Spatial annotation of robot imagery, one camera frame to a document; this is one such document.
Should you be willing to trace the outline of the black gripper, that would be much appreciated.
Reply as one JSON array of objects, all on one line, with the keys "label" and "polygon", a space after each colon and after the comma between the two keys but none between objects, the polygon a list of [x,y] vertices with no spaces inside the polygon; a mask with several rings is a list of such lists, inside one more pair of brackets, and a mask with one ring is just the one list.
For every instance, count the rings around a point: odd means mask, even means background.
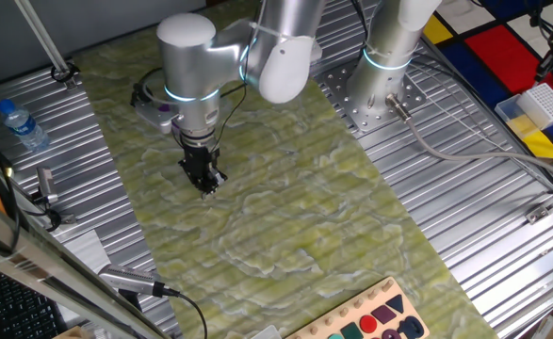
[{"label": "black gripper", "polygon": [[204,195],[213,194],[215,185],[221,186],[228,177],[217,169],[220,150],[184,146],[184,159],[179,162],[185,174]]}]

